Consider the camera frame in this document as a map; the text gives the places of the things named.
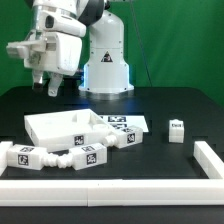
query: toy block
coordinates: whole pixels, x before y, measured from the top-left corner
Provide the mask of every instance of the toy block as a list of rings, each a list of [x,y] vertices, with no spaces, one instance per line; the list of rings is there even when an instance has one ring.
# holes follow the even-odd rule
[[[169,122],[169,142],[184,142],[184,122],[177,119]]]
[[[107,163],[107,148],[100,143],[69,149],[73,155],[73,168],[85,169]]]
[[[115,146],[117,148],[124,148],[130,145],[141,143],[143,140],[142,128],[130,126],[112,132],[109,136],[105,137],[103,144],[106,147]]]
[[[7,151],[8,166],[41,170],[44,166],[42,158],[46,154],[46,148],[14,145]]]

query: white block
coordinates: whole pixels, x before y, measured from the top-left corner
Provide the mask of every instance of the white block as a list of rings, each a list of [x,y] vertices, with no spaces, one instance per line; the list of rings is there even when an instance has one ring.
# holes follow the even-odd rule
[[[116,130],[103,140],[103,144],[124,148],[130,145],[141,143],[143,140],[143,130],[136,126],[130,126],[124,129]]]
[[[177,119],[169,122],[169,142],[184,142],[184,122]]]
[[[89,206],[221,205],[222,180],[99,181],[88,189]]]
[[[69,149],[73,155],[73,168],[80,170],[107,162],[107,148],[100,143]]]
[[[46,148],[14,145],[7,151],[8,166],[41,170],[44,166],[42,158],[46,154]]]
[[[114,130],[89,109],[28,115],[25,128],[33,144],[47,148],[48,152],[102,142]]]
[[[88,206],[91,181],[0,181],[0,206]]]
[[[224,164],[205,141],[195,142],[194,157],[210,179],[224,179]]]
[[[3,174],[7,167],[7,151],[13,146],[12,142],[0,143],[0,176]]]

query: green screen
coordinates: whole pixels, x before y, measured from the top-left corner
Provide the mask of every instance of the green screen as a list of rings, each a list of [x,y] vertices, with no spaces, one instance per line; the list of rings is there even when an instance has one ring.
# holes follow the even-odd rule
[[[150,86],[148,66],[153,87],[197,88],[224,106],[223,0],[134,0],[135,19],[129,2],[111,5],[110,11],[125,24],[125,60],[134,86]],[[22,60],[9,58],[5,49],[8,42],[24,40],[32,12],[24,0],[1,0],[1,9],[3,94],[15,86],[32,85],[31,71]],[[88,60],[88,46],[86,37],[80,66]]]

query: black tabletop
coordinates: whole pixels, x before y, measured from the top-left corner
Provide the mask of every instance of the black tabletop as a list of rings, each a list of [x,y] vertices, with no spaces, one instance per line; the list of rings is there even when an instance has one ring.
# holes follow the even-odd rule
[[[1,179],[199,179],[207,178],[193,158],[194,142],[206,141],[224,156],[224,110],[192,88],[136,88],[133,97],[115,101],[80,98],[62,88],[56,98],[16,87],[0,97],[0,141],[32,145],[24,115],[90,108],[100,115],[144,115],[149,132],[143,143],[108,148],[108,163],[80,171],[7,168]],[[183,144],[168,142],[169,120],[184,121]],[[222,222],[224,206],[148,207],[10,207],[0,208],[2,223],[214,223]]]

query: robot cable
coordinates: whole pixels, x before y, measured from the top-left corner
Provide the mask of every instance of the robot cable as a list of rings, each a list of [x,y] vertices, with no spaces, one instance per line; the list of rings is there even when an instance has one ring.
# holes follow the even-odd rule
[[[152,87],[152,80],[151,80],[151,77],[150,77],[149,66],[148,66],[148,63],[147,63],[146,54],[145,54],[145,50],[144,50],[144,47],[143,47],[143,43],[142,43],[142,39],[141,39],[139,27],[138,27],[138,22],[137,22],[137,19],[136,19],[136,13],[135,13],[134,5],[133,5],[133,0],[129,0],[129,2],[130,2],[131,13],[132,13],[132,17],[133,17],[133,22],[134,22],[136,34],[137,34],[137,37],[138,37],[140,50],[141,50],[141,53],[142,53],[142,58],[143,58],[143,61],[144,61],[144,64],[145,64],[146,73],[147,73],[147,76],[148,76],[148,79],[149,79],[150,86]]]

